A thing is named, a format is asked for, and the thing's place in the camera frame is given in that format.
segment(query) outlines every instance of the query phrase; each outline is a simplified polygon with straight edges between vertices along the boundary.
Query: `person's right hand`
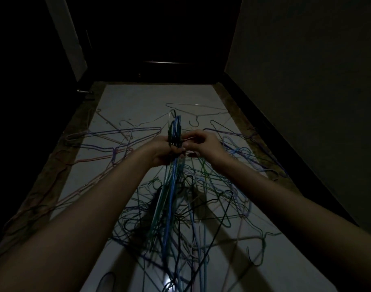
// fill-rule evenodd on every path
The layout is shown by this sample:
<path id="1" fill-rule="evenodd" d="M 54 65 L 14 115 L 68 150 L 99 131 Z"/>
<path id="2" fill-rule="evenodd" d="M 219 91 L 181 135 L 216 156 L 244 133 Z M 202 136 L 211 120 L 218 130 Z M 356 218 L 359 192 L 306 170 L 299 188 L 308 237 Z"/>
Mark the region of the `person's right hand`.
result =
<path id="1" fill-rule="evenodd" d="M 225 160 L 230 158 L 214 133 L 194 130 L 182 135 L 183 147 L 198 152 L 216 171 L 220 171 Z"/>

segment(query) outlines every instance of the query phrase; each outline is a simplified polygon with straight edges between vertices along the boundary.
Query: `person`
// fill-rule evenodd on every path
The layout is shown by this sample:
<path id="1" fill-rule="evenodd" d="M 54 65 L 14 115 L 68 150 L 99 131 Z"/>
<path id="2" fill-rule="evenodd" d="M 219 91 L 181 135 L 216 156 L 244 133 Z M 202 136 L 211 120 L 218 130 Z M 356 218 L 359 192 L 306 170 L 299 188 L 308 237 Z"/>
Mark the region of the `person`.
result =
<path id="1" fill-rule="evenodd" d="M 195 130 L 182 138 L 182 148 L 164 136 L 142 145 L 34 234 L 0 267 L 0 291 L 78 291 L 144 175 L 186 151 L 232 181 L 338 288 L 371 289 L 370 234 L 237 161 L 215 134 Z"/>

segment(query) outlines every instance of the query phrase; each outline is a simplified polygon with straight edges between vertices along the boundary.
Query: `hand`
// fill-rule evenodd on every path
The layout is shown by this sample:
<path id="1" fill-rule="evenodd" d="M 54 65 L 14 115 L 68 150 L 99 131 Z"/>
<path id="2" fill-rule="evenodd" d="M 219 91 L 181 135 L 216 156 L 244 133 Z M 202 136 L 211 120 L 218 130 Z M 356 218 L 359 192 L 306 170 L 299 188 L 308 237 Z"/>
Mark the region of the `hand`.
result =
<path id="1" fill-rule="evenodd" d="M 183 134 L 182 139 L 186 140 L 183 142 L 186 150 L 198 152 L 216 171 L 219 171 L 224 161 L 230 158 L 214 133 L 194 130 Z"/>
<path id="2" fill-rule="evenodd" d="M 168 136 L 156 136 L 151 141 L 145 143 L 142 149 L 146 149 L 151 156 L 150 167 L 169 165 L 173 158 L 180 155 L 185 149 L 170 146 Z"/>

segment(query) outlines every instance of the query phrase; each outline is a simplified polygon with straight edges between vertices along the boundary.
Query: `person's left arm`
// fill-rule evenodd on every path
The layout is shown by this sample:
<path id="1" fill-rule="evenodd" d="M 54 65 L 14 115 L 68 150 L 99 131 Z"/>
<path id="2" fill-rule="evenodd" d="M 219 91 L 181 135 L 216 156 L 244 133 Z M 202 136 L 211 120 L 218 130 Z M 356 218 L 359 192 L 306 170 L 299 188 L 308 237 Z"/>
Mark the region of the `person's left arm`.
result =
<path id="1" fill-rule="evenodd" d="M 120 213 L 154 166 L 165 165 L 167 138 L 155 137 L 33 235 L 0 268 L 0 291 L 77 291 L 96 263 Z"/>

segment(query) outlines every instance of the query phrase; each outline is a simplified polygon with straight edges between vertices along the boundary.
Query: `person's left hand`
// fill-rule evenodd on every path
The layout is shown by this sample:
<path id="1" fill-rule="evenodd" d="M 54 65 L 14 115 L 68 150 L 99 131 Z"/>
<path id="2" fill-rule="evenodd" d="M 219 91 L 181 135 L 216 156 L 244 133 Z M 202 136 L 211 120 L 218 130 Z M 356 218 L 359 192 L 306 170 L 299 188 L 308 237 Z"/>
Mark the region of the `person's left hand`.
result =
<path id="1" fill-rule="evenodd" d="M 168 136 L 162 135 L 154 137 L 142 147 L 148 149 L 152 156 L 151 167 L 169 165 L 173 158 L 185 151 L 184 148 L 175 147 L 173 145 L 170 146 L 168 143 Z"/>

